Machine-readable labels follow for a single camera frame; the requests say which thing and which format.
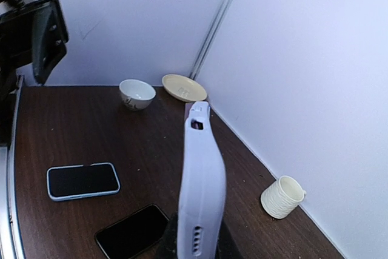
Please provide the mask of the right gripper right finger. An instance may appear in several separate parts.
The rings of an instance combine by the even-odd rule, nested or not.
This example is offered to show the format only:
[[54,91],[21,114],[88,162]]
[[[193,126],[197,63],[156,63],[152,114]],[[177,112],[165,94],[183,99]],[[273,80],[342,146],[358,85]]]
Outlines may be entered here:
[[222,221],[219,230],[216,257],[219,259],[242,259],[241,255],[226,223]]

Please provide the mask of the lilac silicone phone case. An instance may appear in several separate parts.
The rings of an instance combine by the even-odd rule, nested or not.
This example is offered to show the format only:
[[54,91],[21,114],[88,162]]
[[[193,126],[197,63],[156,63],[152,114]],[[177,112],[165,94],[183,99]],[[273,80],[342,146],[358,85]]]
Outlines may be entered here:
[[202,130],[184,123],[184,158],[178,204],[178,258],[214,258],[226,202],[226,168],[210,124],[210,105]]

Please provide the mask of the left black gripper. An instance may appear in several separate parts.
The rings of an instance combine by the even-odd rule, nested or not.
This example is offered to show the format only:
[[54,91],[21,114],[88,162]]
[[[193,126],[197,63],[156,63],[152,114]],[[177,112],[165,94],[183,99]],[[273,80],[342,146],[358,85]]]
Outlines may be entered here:
[[59,0],[1,0],[1,142],[11,140],[16,70],[32,65],[44,85],[65,57],[69,34]]

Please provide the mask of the purple smartphone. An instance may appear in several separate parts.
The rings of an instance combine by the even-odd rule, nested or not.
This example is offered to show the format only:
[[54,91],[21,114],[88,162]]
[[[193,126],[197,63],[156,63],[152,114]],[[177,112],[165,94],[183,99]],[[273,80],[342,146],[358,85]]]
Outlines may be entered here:
[[202,130],[204,110],[201,106],[195,105],[194,103],[185,104],[184,121],[189,122],[189,126],[195,130]]

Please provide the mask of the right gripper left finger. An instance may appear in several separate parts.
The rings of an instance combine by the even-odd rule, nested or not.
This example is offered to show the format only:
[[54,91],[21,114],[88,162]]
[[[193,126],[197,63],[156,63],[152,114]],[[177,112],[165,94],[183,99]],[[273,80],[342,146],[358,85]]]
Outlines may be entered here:
[[155,259],[177,259],[177,231],[178,214],[174,213],[163,233],[159,246],[155,252]]

